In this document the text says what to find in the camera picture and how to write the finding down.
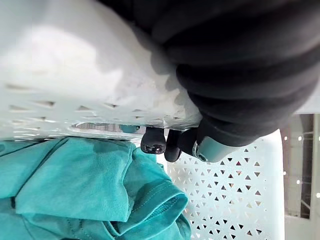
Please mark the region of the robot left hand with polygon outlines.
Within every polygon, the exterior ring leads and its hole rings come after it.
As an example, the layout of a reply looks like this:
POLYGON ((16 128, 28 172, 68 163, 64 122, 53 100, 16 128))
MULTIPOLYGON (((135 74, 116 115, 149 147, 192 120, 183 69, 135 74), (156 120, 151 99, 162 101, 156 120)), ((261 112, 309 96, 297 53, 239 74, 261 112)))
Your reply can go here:
POLYGON ((320 77, 317 0, 105 0, 163 47, 198 127, 148 127, 141 150, 218 162, 282 125, 320 77))

